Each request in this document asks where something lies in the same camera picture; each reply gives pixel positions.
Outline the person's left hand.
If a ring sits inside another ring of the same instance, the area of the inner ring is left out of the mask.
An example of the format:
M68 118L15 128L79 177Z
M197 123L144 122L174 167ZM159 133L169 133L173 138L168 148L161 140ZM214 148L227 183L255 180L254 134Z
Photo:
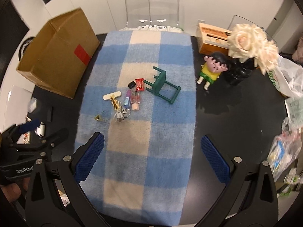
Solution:
M22 190L27 191L30 178L24 178L18 183L12 183L7 186L1 185L1 190L6 196L8 202L16 201L22 194Z

